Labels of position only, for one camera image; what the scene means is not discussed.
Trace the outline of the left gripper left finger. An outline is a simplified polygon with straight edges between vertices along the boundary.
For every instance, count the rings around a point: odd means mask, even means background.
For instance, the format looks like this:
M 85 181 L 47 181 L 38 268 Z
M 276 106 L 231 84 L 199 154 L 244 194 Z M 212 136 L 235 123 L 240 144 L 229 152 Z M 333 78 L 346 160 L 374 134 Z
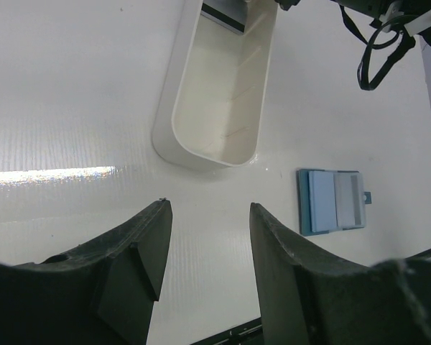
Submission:
M 145 344 L 172 217 L 161 199 L 39 264 L 0 263 L 0 344 Z

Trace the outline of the silver VIP credit card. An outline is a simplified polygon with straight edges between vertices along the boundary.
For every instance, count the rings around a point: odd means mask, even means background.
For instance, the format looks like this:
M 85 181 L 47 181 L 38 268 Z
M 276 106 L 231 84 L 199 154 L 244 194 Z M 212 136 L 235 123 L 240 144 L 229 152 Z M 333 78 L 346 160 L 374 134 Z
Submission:
M 334 174 L 337 226 L 342 230 L 366 226 L 363 178 L 359 172 Z

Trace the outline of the blue card holder wallet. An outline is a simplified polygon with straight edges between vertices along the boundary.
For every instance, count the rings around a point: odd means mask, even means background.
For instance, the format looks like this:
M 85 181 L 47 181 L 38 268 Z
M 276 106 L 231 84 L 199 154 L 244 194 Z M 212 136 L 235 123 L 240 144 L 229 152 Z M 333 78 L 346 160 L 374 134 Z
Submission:
M 319 170 L 305 168 L 297 171 L 297 193 L 301 235 L 317 236 L 335 231 L 347 231 L 339 229 L 337 226 L 334 186 L 334 174 L 337 172 L 360 173 L 355 170 Z M 372 203 L 371 193 L 364 190 L 364 199 L 366 210 L 366 206 Z

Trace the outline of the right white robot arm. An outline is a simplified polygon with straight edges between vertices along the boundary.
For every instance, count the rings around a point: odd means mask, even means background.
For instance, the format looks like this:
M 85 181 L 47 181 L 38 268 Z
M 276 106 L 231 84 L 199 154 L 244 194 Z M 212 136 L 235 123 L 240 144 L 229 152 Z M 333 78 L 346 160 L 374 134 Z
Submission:
M 346 13 L 351 9 L 372 18 L 371 26 L 384 32 L 399 32 L 407 25 L 409 36 L 419 35 L 431 47 L 431 1 L 337 1 L 345 27 L 363 43 L 354 21 Z

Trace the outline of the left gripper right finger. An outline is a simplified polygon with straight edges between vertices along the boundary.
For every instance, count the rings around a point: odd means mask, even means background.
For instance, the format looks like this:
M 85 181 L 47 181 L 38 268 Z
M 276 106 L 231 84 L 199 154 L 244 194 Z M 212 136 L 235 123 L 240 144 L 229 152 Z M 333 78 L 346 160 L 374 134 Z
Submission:
M 366 267 L 258 203 L 249 229 L 266 344 L 431 344 L 431 249 Z

